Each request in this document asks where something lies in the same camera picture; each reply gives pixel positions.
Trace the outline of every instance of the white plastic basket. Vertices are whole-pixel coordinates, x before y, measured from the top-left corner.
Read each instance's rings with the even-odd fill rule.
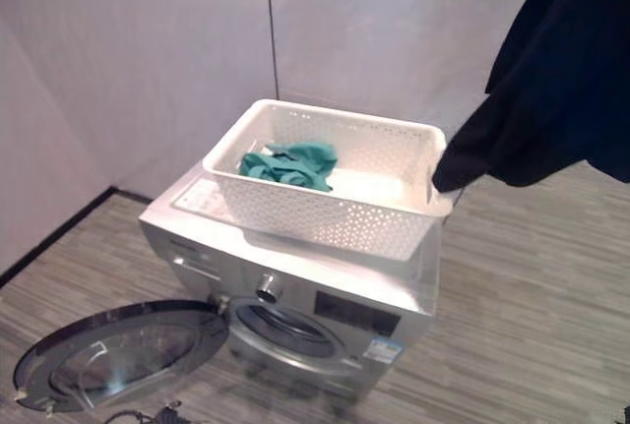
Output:
[[[297,142],[335,148],[331,193],[238,175],[245,153]],[[432,126],[264,99],[203,164],[242,227],[405,261],[431,223],[451,212],[431,183],[445,147]]]

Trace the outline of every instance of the baseboard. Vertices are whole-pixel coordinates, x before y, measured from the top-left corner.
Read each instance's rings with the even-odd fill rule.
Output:
[[[110,186],[96,198],[90,201],[84,208],[82,208],[75,215],[66,220],[63,224],[57,227],[50,235],[43,239],[39,244],[30,250],[26,255],[21,257],[17,262],[9,267],[4,273],[0,274],[0,288],[11,281],[18,273],[28,267],[37,257],[43,254],[52,244],[63,237],[70,229],[86,218],[92,211],[102,205],[113,195],[120,195],[127,199],[137,201],[144,204],[149,204],[152,200],[146,196],[131,193],[125,190],[119,190],[115,186]]]

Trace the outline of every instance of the washing machine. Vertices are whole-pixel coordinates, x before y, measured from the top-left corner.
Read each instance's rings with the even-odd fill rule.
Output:
[[[69,325],[18,363],[17,402],[48,414],[129,403],[222,347],[235,359],[353,402],[426,332],[441,224],[408,262],[236,227],[202,164],[140,217],[191,298],[139,303]]]

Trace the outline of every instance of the green cloth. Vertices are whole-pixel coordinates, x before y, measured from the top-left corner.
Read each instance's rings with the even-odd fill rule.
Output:
[[[277,181],[319,191],[331,191],[326,177],[337,163],[335,149],[328,144],[303,142],[292,145],[268,144],[272,155],[246,153],[239,174],[261,180]]]

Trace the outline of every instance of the wall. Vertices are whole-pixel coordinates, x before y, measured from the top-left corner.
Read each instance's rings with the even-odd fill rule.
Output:
[[[0,0],[112,184],[158,195],[275,96],[268,0]]]
[[[0,273],[107,186],[0,19]]]
[[[280,94],[435,124],[482,102],[524,0],[272,0]]]

